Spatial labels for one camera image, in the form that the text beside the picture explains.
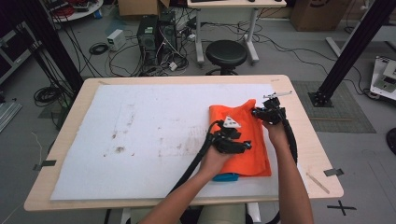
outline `black stool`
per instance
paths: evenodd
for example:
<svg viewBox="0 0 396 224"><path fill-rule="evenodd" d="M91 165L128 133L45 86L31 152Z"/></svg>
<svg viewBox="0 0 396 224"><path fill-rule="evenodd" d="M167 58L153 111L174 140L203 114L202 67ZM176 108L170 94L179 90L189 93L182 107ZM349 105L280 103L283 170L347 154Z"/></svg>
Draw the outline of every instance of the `black stool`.
<svg viewBox="0 0 396 224"><path fill-rule="evenodd" d="M207 46L206 57L214 65L220 66L206 73L207 76L213 75L216 71L220 71L222 76L238 75L233 69L245 62L248 52L244 46L235 41L218 40Z"/></svg>

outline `folded orange fabric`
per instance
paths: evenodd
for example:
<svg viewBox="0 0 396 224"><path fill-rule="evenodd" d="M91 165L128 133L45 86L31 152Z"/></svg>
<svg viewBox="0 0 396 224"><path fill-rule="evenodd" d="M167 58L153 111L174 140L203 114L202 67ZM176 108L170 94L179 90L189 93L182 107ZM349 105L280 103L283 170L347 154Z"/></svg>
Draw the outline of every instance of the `folded orange fabric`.
<svg viewBox="0 0 396 224"><path fill-rule="evenodd" d="M242 127L238 128L241 133L236 142L251 141L252 148L242 154L236 154L223 166L220 174L236 173L248 176L270 176L271 167L268 160L267 149L264 144L262 122L251 115L251 109L256 105L256 100L250 99L238 107L224 105L212 105L209 107L210 123L215 120L225 119L230 116ZM219 129L214 126L212 133Z"/></svg>

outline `paper on desk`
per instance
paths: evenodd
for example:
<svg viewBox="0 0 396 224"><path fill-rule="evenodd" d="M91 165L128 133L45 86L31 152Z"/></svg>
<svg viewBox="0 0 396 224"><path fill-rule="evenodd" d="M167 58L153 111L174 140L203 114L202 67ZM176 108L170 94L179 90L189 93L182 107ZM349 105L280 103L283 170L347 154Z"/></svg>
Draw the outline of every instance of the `paper on desk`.
<svg viewBox="0 0 396 224"><path fill-rule="evenodd" d="M237 106L273 93L265 84L99 87L64 160L52 200L162 198L205 140L210 105ZM210 182L198 197L276 196L271 177Z"/></svg>

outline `hand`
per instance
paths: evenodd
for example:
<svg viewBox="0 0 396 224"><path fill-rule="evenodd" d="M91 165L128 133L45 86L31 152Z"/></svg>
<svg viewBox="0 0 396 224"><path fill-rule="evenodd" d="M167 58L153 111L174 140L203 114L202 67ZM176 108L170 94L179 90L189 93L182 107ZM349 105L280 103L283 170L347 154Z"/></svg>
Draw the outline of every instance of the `hand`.
<svg viewBox="0 0 396 224"><path fill-rule="evenodd" d="M262 122L262 125L268 130L268 135L271 143L275 148L281 148L286 145L289 146L288 137L286 136L285 129L283 128L282 122L278 124L270 124L266 121Z"/></svg>
<svg viewBox="0 0 396 224"><path fill-rule="evenodd" d="M198 173L211 179L220 172L224 162L232 156L233 154L219 153L214 147L210 147L201 160L201 166Z"/></svg>

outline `pants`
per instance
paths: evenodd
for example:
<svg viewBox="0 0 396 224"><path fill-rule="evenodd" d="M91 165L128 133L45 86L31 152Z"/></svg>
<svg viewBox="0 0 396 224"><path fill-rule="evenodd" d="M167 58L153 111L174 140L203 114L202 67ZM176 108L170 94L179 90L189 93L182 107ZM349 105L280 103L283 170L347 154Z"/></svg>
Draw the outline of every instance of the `pants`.
<svg viewBox="0 0 396 224"><path fill-rule="evenodd" d="M143 219L150 210L151 208L132 209L131 224ZM244 224L245 213L244 203L206 205L199 216L198 224Z"/></svg>

